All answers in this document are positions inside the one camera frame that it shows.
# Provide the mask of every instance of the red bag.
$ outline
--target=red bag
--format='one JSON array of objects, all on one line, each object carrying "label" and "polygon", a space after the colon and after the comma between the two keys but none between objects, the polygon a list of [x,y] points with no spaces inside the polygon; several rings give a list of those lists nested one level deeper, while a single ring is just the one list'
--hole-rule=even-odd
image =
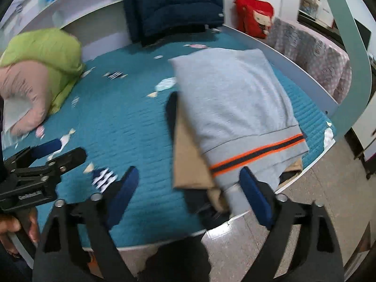
[{"label": "red bag", "polygon": [[265,38],[271,27],[274,8],[260,0],[235,0],[238,13],[237,29],[252,37]]}]

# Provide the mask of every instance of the cartoon character print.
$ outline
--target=cartoon character print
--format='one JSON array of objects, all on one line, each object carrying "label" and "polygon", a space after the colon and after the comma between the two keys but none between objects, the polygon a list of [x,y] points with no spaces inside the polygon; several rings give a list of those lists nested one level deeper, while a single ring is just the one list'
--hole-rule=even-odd
[{"label": "cartoon character print", "polygon": [[338,86],[337,91],[338,93],[343,93],[345,91],[345,88],[343,86]]},{"label": "cartoon character print", "polygon": [[267,35],[269,34],[268,29],[271,27],[271,20],[269,16],[265,16],[263,14],[258,13],[257,11],[253,11],[253,17],[256,20],[259,28],[262,32]]},{"label": "cartoon character print", "polygon": [[298,33],[293,31],[290,36],[289,36],[289,42],[290,42],[290,46],[296,48],[298,46],[298,43],[300,41],[300,38],[298,36]]},{"label": "cartoon character print", "polygon": [[316,56],[316,57],[322,56],[323,53],[324,53],[324,50],[325,50],[324,41],[316,40],[316,44],[313,47],[313,54],[314,54],[314,56]]},{"label": "cartoon character print", "polygon": [[330,82],[333,77],[335,76],[335,69],[333,67],[329,67],[323,70],[324,80]]}]

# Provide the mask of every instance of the pink checkered cloth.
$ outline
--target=pink checkered cloth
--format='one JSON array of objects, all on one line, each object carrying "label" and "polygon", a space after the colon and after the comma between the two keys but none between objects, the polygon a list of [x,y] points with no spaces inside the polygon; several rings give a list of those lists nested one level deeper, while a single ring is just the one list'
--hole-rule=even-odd
[{"label": "pink checkered cloth", "polygon": [[275,18],[266,43],[312,76],[341,103],[351,86],[347,53],[321,34],[298,22]]}]

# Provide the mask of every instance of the gray folded pants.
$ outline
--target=gray folded pants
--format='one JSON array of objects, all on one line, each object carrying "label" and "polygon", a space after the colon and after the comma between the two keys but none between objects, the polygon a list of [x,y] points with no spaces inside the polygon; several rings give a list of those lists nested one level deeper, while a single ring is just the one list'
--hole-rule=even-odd
[{"label": "gray folded pants", "polygon": [[233,214],[250,209],[239,171],[275,190],[308,151],[285,90],[261,50],[210,48],[170,60],[187,117]]}]

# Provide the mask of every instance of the pink pillow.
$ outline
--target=pink pillow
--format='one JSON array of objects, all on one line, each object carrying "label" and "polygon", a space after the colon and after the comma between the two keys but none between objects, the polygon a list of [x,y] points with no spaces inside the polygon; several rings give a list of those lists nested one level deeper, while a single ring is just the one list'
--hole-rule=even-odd
[{"label": "pink pillow", "polygon": [[30,100],[32,108],[13,125],[11,134],[21,136],[32,131],[44,121],[51,105],[48,69],[32,60],[0,68],[0,95],[4,100],[15,95]]}]

